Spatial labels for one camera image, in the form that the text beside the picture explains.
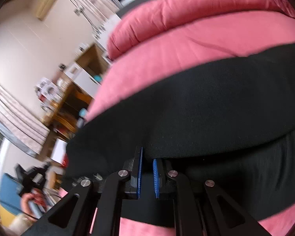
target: black garment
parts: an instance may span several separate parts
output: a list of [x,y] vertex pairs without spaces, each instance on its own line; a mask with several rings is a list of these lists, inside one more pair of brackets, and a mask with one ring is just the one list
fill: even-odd
[[261,219],[295,202],[294,129],[290,44],[194,67],[121,101],[68,143],[65,176],[109,175],[141,145],[147,159],[180,158],[178,171],[216,180]]

